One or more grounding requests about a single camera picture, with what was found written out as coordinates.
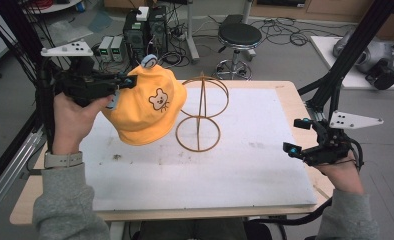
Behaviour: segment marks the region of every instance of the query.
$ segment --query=gray sleeve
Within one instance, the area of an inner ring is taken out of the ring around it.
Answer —
[[[107,224],[92,210],[94,190],[86,185],[84,164],[43,170],[43,194],[34,204],[40,239],[109,239]]]
[[[371,217],[369,196],[335,189],[332,205],[322,215],[316,239],[379,239],[378,224]]]

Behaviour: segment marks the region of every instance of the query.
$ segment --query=wristwatch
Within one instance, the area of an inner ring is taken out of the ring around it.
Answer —
[[[67,155],[53,155],[46,152],[44,156],[44,168],[73,167],[82,163],[82,152]]]

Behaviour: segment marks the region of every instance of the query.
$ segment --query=yellow hat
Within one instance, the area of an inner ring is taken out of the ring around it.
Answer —
[[[171,70],[159,65],[140,65],[128,75],[138,75],[137,85],[121,89],[116,108],[102,112],[116,128],[120,140],[130,145],[148,144],[172,129],[187,91]]]

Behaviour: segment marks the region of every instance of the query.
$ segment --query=copper wire stand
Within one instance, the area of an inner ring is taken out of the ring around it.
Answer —
[[[188,117],[183,119],[181,122],[179,122],[178,126],[176,127],[176,139],[178,141],[178,143],[185,149],[192,151],[192,152],[205,152],[205,151],[209,151],[210,149],[214,148],[220,138],[221,138],[221,130],[218,126],[218,124],[212,120],[213,117],[218,116],[219,114],[221,114],[222,112],[225,111],[225,109],[228,107],[228,103],[229,103],[229,92],[228,92],[228,88],[225,86],[225,84],[223,84],[221,81],[219,81],[216,78],[213,77],[209,77],[209,76],[205,76],[203,73],[199,76],[199,77],[195,77],[192,78],[190,80],[187,80],[185,82],[183,82],[183,85],[186,85],[188,83],[192,83],[192,82],[201,82],[201,87],[200,87],[200,101],[199,101],[199,111],[198,111],[198,115],[192,115],[190,113],[185,112],[184,110],[181,110],[181,112],[183,112],[184,114],[186,114]],[[223,109],[221,109],[218,113],[212,114],[210,116],[207,115],[207,95],[206,95],[206,83],[211,83],[214,84],[216,86],[218,86],[220,89],[223,90],[223,92],[225,93],[226,96],[226,104],[224,106]],[[179,128],[180,126],[185,122],[188,121],[190,119],[196,119],[196,128],[197,128],[197,148],[191,148],[186,146],[183,142],[181,142],[180,138],[179,138]],[[215,143],[209,147],[206,148],[202,148],[201,144],[200,144],[200,124],[201,124],[201,120],[208,120],[210,121],[217,129],[218,132],[218,136],[217,139],[215,141]]]

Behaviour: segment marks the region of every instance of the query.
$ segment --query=white board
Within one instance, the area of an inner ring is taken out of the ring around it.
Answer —
[[[184,110],[198,107],[199,93],[188,89]],[[207,95],[209,110],[223,107],[222,90],[208,88]],[[181,113],[177,122],[185,117]],[[99,114],[81,145],[87,181],[96,193],[94,209],[316,204],[303,163],[282,151],[284,141],[294,140],[275,90],[230,89],[228,108],[213,120],[221,128],[218,145],[195,153],[179,145],[176,126],[151,144],[127,145]],[[213,131],[200,134],[203,138],[214,136]],[[121,157],[114,160],[114,155]]]
[[[336,58],[332,54],[334,45],[340,40],[341,37],[319,37],[311,36],[313,45],[315,46],[318,53],[322,56],[325,63],[329,68],[335,63]],[[370,89],[376,90],[372,87],[365,79],[365,74],[359,72],[355,67],[350,69],[349,73],[343,80],[343,87],[345,89]],[[387,90],[394,90],[394,85]]]

